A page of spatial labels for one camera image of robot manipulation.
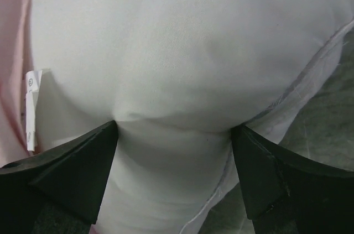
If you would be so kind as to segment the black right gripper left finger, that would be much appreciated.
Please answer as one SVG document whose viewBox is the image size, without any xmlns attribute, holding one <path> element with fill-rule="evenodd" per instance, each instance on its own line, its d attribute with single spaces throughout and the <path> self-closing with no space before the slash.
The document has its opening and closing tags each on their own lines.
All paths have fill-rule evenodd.
<svg viewBox="0 0 354 234">
<path fill-rule="evenodd" d="M 1 233 L 89 233 L 118 140 L 115 121 L 1 167 Z"/>
</svg>

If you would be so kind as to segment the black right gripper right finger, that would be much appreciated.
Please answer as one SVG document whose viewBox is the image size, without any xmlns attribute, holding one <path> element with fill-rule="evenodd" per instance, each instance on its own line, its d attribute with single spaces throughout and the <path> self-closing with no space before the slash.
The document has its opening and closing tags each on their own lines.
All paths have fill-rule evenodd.
<svg viewBox="0 0 354 234">
<path fill-rule="evenodd" d="M 353 233 L 353 172 L 302 157 L 246 126 L 231 130 L 255 233 Z"/>
</svg>

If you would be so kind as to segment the pink pillowcase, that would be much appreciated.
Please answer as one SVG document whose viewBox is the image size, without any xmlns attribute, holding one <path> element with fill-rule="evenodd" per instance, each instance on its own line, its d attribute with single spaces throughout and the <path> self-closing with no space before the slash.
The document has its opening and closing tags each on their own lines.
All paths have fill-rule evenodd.
<svg viewBox="0 0 354 234">
<path fill-rule="evenodd" d="M 29 154 L 25 134 L 25 75 L 32 69 L 32 0 L 1 0 L 1 165 Z"/>
</svg>

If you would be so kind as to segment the white pillow insert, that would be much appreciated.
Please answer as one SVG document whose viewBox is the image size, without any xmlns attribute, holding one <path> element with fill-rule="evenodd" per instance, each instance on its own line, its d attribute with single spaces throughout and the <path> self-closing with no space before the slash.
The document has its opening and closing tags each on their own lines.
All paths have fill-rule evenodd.
<svg viewBox="0 0 354 234">
<path fill-rule="evenodd" d="M 197 233 L 237 183 L 230 129 L 278 143 L 339 63 L 353 0 L 32 0 L 50 149 L 120 130 L 98 233 Z"/>
</svg>

